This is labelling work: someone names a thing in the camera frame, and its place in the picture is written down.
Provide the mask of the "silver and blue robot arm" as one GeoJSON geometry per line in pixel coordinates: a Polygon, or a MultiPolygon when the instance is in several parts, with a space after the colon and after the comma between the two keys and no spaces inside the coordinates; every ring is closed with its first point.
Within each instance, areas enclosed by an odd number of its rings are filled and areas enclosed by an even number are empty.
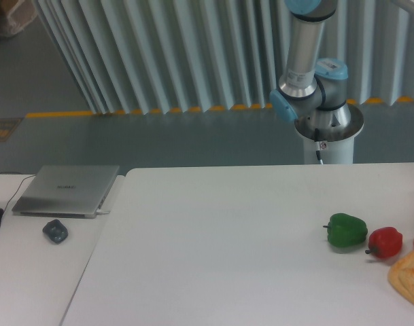
{"type": "Polygon", "coordinates": [[[277,115],[294,121],[341,102],[414,99],[414,1],[286,1],[292,17],[285,68],[270,94],[277,115]]]}

